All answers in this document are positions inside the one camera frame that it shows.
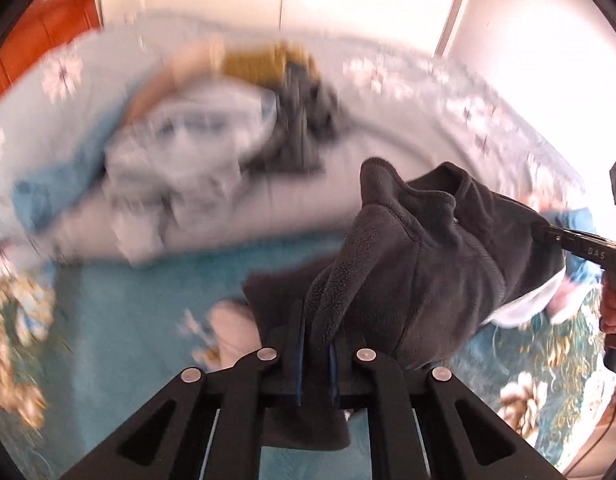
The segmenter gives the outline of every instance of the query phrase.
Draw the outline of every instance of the fingers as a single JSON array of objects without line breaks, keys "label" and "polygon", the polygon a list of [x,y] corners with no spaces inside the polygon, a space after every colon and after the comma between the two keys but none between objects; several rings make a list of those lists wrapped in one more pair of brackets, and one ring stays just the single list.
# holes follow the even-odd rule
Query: fingers
[{"label": "fingers", "polygon": [[616,333],[616,326],[608,326],[604,320],[601,320],[601,323],[599,325],[599,329],[601,330],[601,332],[603,332],[604,334],[614,334]]},{"label": "fingers", "polygon": [[616,292],[610,288],[610,280],[604,274],[602,278],[604,288],[601,295],[601,323],[600,329],[606,334],[616,333]]}]

